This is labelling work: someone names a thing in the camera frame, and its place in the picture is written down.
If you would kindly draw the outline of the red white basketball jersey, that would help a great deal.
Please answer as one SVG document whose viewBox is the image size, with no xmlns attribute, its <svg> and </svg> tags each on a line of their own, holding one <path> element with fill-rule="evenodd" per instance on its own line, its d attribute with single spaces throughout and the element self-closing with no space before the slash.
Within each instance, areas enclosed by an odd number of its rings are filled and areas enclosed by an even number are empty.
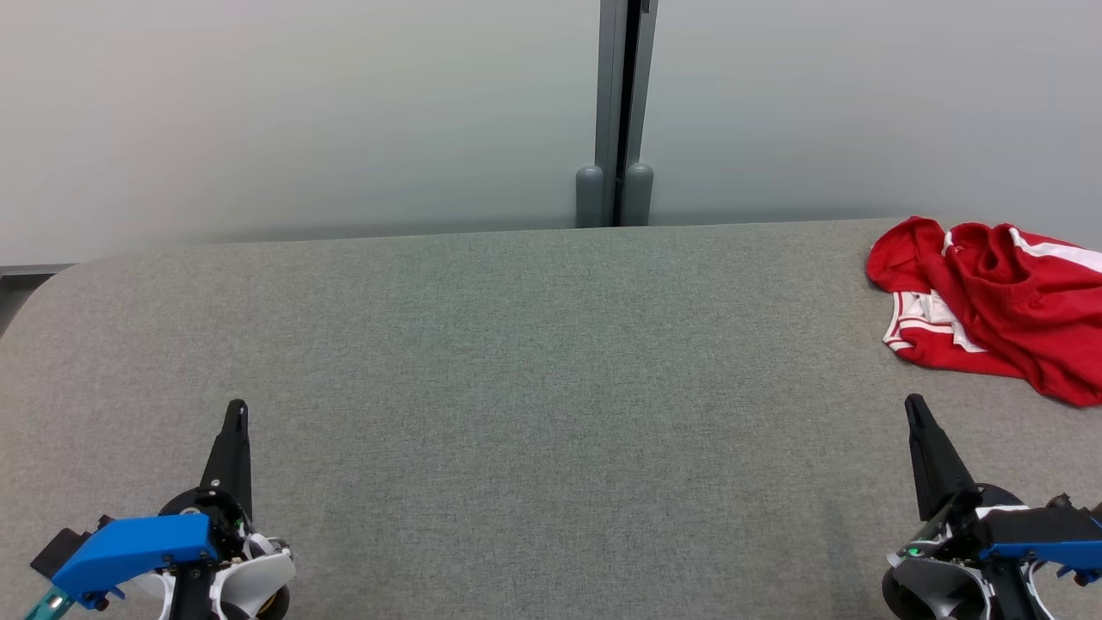
<svg viewBox="0 0 1102 620">
<path fill-rule="evenodd" d="M 949 303 L 926 275 L 940 267 L 951 235 L 926 217 L 909 217 L 869 248 L 866 276 L 889 294 L 893 314 L 882 341 L 901 360 L 937 370 L 1024 378 L 1000 353 L 972 342 Z"/>
</svg>

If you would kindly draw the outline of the red shorts white stripe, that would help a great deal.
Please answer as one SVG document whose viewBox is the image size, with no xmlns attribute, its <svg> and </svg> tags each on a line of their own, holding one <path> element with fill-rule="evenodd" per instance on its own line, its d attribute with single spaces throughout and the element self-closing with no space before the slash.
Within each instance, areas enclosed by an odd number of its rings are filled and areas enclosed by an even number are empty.
<svg viewBox="0 0 1102 620">
<path fill-rule="evenodd" d="M 1102 406 L 1102 251 L 1011 224 L 957 225 L 937 289 L 971 342 L 1044 396 Z"/>
</svg>

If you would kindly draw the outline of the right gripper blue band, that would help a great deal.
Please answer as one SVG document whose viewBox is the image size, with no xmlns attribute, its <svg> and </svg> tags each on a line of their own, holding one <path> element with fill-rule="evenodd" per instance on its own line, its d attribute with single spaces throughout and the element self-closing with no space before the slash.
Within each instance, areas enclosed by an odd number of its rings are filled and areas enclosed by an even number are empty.
<svg viewBox="0 0 1102 620">
<path fill-rule="evenodd" d="M 922 395 L 909 394 L 904 407 L 909 429 L 914 494 L 919 518 L 925 522 L 912 541 L 906 542 L 906 558 L 957 562 L 965 567 L 981 567 L 988 561 L 1015 561 L 1031 572 L 1054 564 L 1058 576 L 1072 574 L 1074 584 L 1081 587 L 1102 580 L 1102 541 L 1037 546 L 988 545 L 981 537 L 981 510 L 1026 504 L 1002 487 L 975 483 Z M 1069 494 L 1059 494 L 1046 505 L 1061 498 L 1072 504 Z M 1089 510 L 1102 522 L 1102 502 Z"/>
</svg>

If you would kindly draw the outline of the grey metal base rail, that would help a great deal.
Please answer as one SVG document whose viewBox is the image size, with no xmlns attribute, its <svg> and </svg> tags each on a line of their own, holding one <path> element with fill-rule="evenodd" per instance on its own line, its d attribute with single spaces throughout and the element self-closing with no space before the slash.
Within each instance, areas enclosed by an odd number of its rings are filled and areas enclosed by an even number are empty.
<svg viewBox="0 0 1102 620">
<path fill-rule="evenodd" d="M 17 314 L 35 291 L 68 264 L 24 264 L 23 267 L 0 267 L 0 337 L 15 320 Z"/>
</svg>

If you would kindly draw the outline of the grey partition frame post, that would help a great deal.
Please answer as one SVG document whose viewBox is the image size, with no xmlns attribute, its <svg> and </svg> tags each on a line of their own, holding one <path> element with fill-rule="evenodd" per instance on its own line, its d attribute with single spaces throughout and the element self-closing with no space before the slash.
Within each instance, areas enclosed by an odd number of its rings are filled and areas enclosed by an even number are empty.
<svg viewBox="0 0 1102 620">
<path fill-rule="evenodd" d="M 604 172 L 604 222 L 619 225 L 623 172 L 642 164 L 659 0 L 599 0 L 595 166 Z"/>
</svg>

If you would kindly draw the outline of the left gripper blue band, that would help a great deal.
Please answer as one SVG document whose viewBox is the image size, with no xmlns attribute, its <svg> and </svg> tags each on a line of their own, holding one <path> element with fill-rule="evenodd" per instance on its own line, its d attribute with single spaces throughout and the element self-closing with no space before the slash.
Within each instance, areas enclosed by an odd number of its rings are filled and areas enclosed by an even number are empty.
<svg viewBox="0 0 1102 620">
<path fill-rule="evenodd" d="M 207 567 L 244 550 L 253 518 L 249 407 L 231 400 L 196 489 L 153 516 L 116 519 L 52 579 L 75 603 L 123 597 L 121 585 L 150 572 Z"/>
</svg>

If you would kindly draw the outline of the grey cylinder partition foot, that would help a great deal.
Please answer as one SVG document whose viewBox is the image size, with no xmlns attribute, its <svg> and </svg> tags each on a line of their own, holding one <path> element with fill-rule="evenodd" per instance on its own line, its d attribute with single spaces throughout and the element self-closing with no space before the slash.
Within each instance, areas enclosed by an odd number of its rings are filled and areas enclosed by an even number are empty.
<svg viewBox="0 0 1102 620">
<path fill-rule="evenodd" d="M 623 172 L 619 225 L 648 226 L 653 193 L 653 168 L 648 164 L 633 164 Z"/>
<path fill-rule="evenodd" d="M 604 222 L 604 172 L 588 165 L 575 173 L 575 226 L 595 228 Z"/>
</svg>

